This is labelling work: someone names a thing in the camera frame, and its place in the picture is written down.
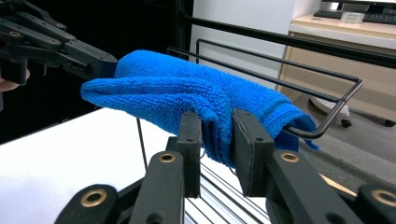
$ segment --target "microfiber cloth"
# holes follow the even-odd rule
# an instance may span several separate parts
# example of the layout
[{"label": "microfiber cloth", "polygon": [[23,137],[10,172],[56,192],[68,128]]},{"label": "microfiber cloth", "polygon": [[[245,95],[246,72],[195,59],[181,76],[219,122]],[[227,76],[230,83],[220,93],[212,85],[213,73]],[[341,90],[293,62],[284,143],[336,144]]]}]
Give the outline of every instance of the microfiber cloth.
[{"label": "microfiber cloth", "polygon": [[202,121],[206,154],[229,167],[234,167],[230,156],[234,108],[254,114],[277,149],[297,151],[299,147],[298,137],[283,132],[284,126],[309,132],[316,129],[314,121],[278,91],[206,65],[142,49],[121,58],[113,78],[83,83],[81,97],[174,134],[181,115],[193,111]]}]

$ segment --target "floor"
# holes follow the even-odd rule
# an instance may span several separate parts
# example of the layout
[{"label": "floor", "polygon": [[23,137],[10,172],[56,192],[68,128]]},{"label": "floor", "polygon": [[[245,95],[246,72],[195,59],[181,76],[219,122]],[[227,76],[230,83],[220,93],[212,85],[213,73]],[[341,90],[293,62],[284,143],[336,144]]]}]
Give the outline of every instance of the floor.
[{"label": "floor", "polygon": [[[326,114],[309,102],[307,95],[295,101],[319,124]],[[326,133],[315,140],[319,151],[302,141],[301,152],[323,175],[357,192],[359,186],[381,183],[396,186],[396,126],[384,119],[349,108],[352,126],[344,128],[336,118]]]}]

